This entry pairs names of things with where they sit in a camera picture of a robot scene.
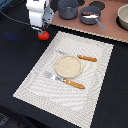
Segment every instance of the stripe pattern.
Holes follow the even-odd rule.
[[[13,96],[79,127],[90,128],[112,49],[111,44],[59,31]],[[55,62],[62,55],[55,50],[97,58],[97,62],[81,60],[82,73],[69,79],[83,84],[84,90],[44,77],[45,71],[56,74]]]

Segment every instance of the wooden plate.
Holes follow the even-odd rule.
[[[63,78],[73,78],[78,76],[82,71],[83,65],[79,58],[66,55],[59,58],[55,64],[58,75]]]

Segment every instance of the knife handle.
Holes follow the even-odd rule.
[[[96,58],[92,58],[92,57],[87,57],[87,56],[82,56],[82,55],[77,55],[77,57],[79,59],[83,59],[83,60],[89,60],[89,61],[93,61],[93,62],[96,62],[97,61]]]
[[[78,84],[78,83],[75,83],[75,82],[67,80],[67,79],[63,79],[63,82],[66,84],[72,85],[76,88],[79,88],[79,89],[85,89],[85,87],[82,84]]]

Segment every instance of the pot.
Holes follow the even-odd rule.
[[[66,20],[77,17],[78,6],[77,0],[60,0],[58,2],[59,16]]]
[[[92,17],[88,18],[86,16],[83,16],[84,13],[90,13],[93,14]],[[92,25],[98,23],[99,26],[105,30],[105,27],[99,22],[101,18],[101,10],[98,7],[95,6],[87,6],[80,10],[80,21],[84,24]]]
[[[128,4],[118,9],[118,17],[119,17],[120,25],[125,30],[128,30]]]

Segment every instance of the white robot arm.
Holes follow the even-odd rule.
[[[53,18],[54,12],[50,8],[52,0],[27,0],[26,7],[29,10],[30,24],[47,28]],[[42,34],[43,31],[40,28],[32,27],[38,30],[38,34]]]

